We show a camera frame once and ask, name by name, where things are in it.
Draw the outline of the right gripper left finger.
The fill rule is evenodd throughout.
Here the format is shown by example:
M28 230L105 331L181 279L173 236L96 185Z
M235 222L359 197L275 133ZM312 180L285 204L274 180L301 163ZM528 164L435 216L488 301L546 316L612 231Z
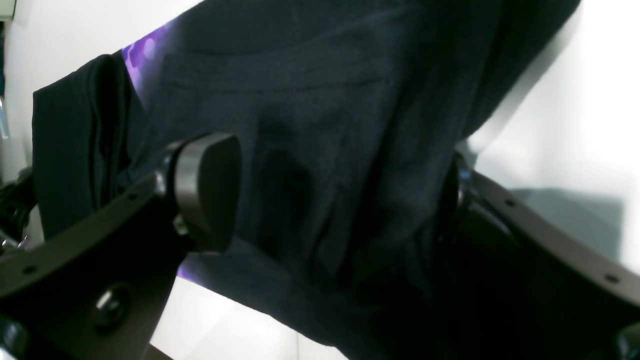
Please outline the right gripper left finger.
M242 177L237 136L174 143L159 166L98 212L28 245L37 204L26 168L1 189L1 358L148 360L185 257L233 239Z

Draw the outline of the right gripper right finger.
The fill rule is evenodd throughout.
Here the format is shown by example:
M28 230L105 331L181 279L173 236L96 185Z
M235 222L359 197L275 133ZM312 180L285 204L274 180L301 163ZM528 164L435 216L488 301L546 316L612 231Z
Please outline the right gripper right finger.
M637 360L639 276L456 155L439 222L448 360Z

